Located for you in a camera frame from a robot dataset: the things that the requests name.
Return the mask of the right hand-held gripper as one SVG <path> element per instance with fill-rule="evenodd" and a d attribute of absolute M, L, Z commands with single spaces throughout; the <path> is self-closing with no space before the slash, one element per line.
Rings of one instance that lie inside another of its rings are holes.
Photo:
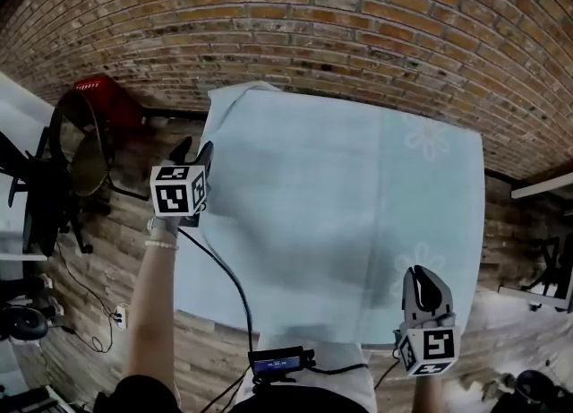
<path fill-rule="evenodd" d="M 409 267 L 403 278 L 402 311 L 405 322 L 393 333 L 406 375 L 447 372 L 460 352 L 460 329 L 447 284 L 426 267 Z M 424 322 L 414 325 L 417 320 Z"/>

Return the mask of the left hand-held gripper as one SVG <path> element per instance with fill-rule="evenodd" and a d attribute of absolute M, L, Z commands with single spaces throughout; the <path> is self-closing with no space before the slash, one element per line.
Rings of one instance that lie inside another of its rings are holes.
<path fill-rule="evenodd" d="M 152 168 L 150 191 L 157 217 L 179 217 L 181 226 L 197 228 L 201 213 L 207 209 L 214 146 L 205 142 L 192 164 L 186 165 L 191 147 L 192 137 L 188 136 L 171 150 L 169 160 Z"/>

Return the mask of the person's left hand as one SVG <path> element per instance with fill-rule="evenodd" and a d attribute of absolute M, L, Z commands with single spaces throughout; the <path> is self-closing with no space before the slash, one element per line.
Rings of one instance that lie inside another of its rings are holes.
<path fill-rule="evenodd" d="M 153 216 L 147 223 L 147 229 L 152 240 L 175 244 L 179 224 L 179 217 Z"/>

